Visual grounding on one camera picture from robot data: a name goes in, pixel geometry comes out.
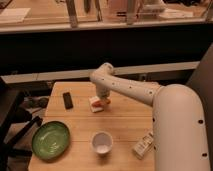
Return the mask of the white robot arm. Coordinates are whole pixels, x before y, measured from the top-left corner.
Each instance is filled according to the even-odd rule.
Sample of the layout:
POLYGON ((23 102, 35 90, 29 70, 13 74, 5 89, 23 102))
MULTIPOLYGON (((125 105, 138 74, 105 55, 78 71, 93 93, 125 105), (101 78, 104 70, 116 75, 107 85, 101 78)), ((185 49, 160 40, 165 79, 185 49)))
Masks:
POLYGON ((119 78, 109 63, 90 81, 101 99, 114 91, 152 107, 155 171, 211 171, 204 107, 193 89, 119 78))

